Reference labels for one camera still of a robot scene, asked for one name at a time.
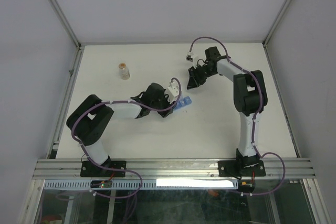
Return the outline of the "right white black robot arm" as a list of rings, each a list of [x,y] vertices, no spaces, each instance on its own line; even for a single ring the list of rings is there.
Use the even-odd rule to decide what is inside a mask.
[[[233,83],[233,100],[240,115],[240,141],[236,150],[235,171],[247,175],[257,164],[260,154],[257,151],[257,133],[260,115],[268,103],[263,73],[260,70],[249,71],[229,56],[222,56],[217,47],[205,50],[206,59],[201,60],[188,52],[186,60],[193,66],[188,69],[187,89],[203,85],[207,78],[219,74]]]

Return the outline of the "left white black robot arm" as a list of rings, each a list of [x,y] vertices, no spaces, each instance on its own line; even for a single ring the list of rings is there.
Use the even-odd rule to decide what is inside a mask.
[[[103,101],[91,94],[68,117],[66,126],[92,163],[91,169],[97,175],[104,176],[112,167],[100,138],[110,121],[140,119],[152,111],[165,118],[173,113],[181,94],[181,84],[176,78],[172,78],[166,88],[153,82],[145,91],[128,100]]]

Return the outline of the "clear bottle with orange pills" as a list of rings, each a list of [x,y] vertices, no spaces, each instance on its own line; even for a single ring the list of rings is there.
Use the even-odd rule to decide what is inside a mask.
[[[128,80],[130,78],[130,72],[128,66],[122,62],[118,66],[120,78],[123,80]]]

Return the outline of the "blue weekly pill organizer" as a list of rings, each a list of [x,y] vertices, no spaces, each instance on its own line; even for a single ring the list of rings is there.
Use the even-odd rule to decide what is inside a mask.
[[[174,108],[174,111],[179,110],[181,108],[184,108],[184,107],[186,107],[188,105],[191,105],[191,104],[192,104],[192,99],[189,96],[180,98],[177,102],[177,105]]]

